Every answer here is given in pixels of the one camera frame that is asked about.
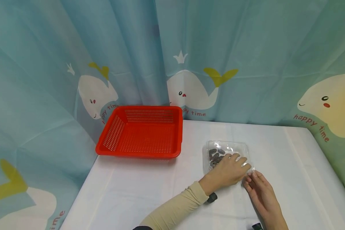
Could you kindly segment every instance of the clear plastic container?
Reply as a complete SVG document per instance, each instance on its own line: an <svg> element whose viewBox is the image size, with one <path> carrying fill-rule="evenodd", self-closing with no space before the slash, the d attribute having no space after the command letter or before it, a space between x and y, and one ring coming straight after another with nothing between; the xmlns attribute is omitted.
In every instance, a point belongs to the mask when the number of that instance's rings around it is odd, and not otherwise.
<svg viewBox="0 0 345 230"><path fill-rule="evenodd" d="M206 148L203 149L204 173L207 174L211 169L213 169L227 153L238 153L240 157L238 157L236 160L239 160L241 157L246 157L247 161L243 165L249 163L252 166L247 173L254 170L253 163L249 157L248 147L245 143L208 141Z"/></svg>

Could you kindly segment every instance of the white tablecloth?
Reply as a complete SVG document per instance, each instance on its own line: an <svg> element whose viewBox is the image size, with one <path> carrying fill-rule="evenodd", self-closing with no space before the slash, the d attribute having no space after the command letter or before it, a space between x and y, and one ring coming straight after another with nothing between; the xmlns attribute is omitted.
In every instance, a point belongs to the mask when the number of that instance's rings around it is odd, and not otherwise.
<svg viewBox="0 0 345 230"><path fill-rule="evenodd" d="M243 142L272 184L291 230L344 230L345 189L305 128L184 121L182 151L170 162L99 156L62 230L133 229L203 176L208 140ZM243 230L259 222L245 189L217 191L177 229Z"/></svg>

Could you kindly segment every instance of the cartoon whale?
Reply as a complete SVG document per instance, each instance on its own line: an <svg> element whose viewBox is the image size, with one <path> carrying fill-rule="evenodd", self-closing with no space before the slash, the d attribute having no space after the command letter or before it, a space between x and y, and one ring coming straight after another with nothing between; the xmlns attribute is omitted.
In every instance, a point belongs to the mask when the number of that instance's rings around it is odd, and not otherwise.
<svg viewBox="0 0 345 230"><path fill-rule="evenodd" d="M95 68L107 80L107 86L102 80L89 75L83 75L78 82L78 92L88 114L93 119L100 119L101 109L109 102L116 101L119 97L114 87L109 82L109 68L103 66L99 68L94 62L88 64L89 67Z"/></svg>
<svg viewBox="0 0 345 230"><path fill-rule="evenodd" d="M56 197L50 192L28 187L15 167L4 159L0 166L9 182L0 185L0 200L26 192L35 206L12 212L0 219L0 229L39 230L45 229L48 219L56 208Z"/></svg>
<svg viewBox="0 0 345 230"><path fill-rule="evenodd" d="M299 100L298 109L318 117L332 133L345 138L345 74L310 87Z"/></svg>
<svg viewBox="0 0 345 230"><path fill-rule="evenodd" d="M211 77L216 88L208 95L197 76L189 70L181 70L167 80L167 90L172 106L187 106L192 109L211 108L217 100L219 86L233 77L238 70L229 70L222 77L212 68L204 71Z"/></svg>

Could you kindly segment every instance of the curtain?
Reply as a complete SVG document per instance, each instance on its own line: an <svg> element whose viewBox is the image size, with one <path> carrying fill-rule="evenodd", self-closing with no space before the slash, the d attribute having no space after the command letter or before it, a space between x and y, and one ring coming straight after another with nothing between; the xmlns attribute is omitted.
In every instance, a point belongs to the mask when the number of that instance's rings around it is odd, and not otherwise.
<svg viewBox="0 0 345 230"><path fill-rule="evenodd" d="M141 104L308 128L345 186L345 0L0 0L0 229L59 229Z"/></svg>

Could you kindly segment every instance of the beige sleeve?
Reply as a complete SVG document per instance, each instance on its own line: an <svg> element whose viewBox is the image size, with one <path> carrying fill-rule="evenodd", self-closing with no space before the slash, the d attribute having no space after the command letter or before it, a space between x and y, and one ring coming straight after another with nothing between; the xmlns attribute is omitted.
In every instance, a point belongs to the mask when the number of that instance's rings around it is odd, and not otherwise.
<svg viewBox="0 0 345 230"><path fill-rule="evenodd" d="M179 195L156 208L141 222L153 230L170 230L187 215L207 201L201 185L196 181Z"/></svg>

